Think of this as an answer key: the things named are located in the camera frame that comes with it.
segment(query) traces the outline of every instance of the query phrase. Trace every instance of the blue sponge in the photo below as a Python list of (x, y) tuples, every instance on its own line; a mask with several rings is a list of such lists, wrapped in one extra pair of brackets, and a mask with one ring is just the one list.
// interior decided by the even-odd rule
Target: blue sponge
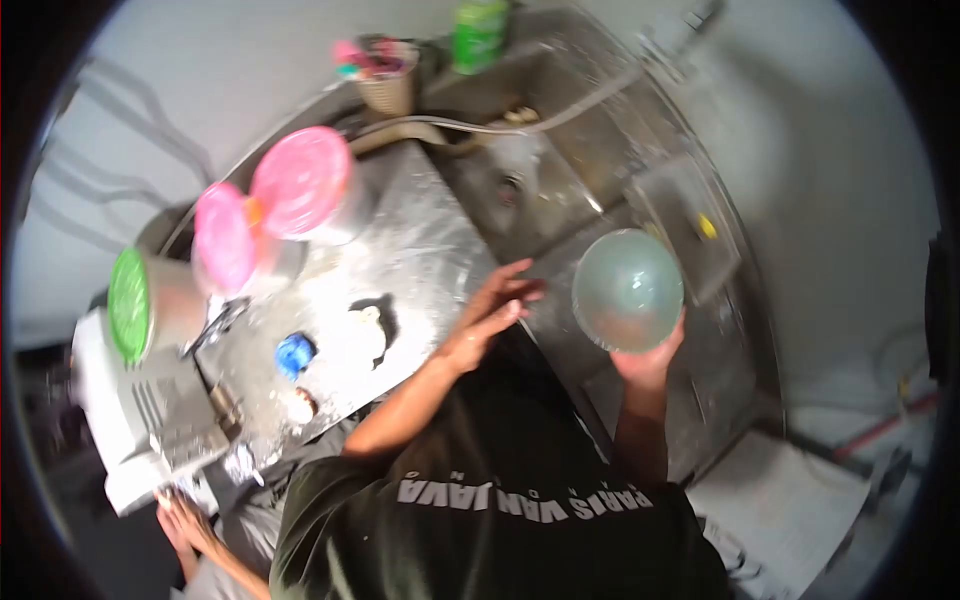
[(302, 333), (292, 333), (276, 345), (274, 361), (276, 368), (291, 381), (297, 381), (300, 374), (317, 355), (317, 347)]

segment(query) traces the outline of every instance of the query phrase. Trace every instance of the white appliance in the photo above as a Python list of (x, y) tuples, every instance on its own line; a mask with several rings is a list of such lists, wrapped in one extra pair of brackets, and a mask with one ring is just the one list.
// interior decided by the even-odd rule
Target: white appliance
[(100, 458), (107, 498), (119, 516), (153, 500), (153, 491), (192, 481), (229, 449), (192, 357), (154, 350), (125, 364), (113, 346), (107, 313), (96, 308), (73, 336), (75, 389)]

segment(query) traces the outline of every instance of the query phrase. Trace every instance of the pink lid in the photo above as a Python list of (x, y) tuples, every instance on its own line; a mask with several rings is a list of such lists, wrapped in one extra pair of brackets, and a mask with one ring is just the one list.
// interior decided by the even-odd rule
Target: pink lid
[(194, 243), (207, 272), (229, 294), (243, 289), (256, 266), (246, 202), (230, 183), (214, 183), (197, 200)]
[(329, 127), (293, 132), (256, 166), (251, 195), (264, 203), (264, 229), (299, 236), (322, 224), (344, 196), (353, 167), (347, 141)]

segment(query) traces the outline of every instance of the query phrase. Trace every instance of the wicker basket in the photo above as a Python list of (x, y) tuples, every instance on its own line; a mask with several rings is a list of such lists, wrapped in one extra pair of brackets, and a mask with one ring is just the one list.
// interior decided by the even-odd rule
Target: wicker basket
[(357, 88), (367, 106), (389, 117), (412, 114), (417, 98), (416, 70), (420, 50), (410, 43), (400, 44), (402, 48), (398, 54), (405, 63), (403, 70), (357, 82)]

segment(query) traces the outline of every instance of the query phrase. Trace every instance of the glass bowl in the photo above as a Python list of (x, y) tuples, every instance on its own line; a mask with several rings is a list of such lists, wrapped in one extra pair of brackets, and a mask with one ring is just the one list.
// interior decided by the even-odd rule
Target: glass bowl
[(640, 354), (673, 331), (684, 308), (684, 280), (657, 238), (620, 229), (584, 252), (572, 297), (577, 323), (597, 346)]

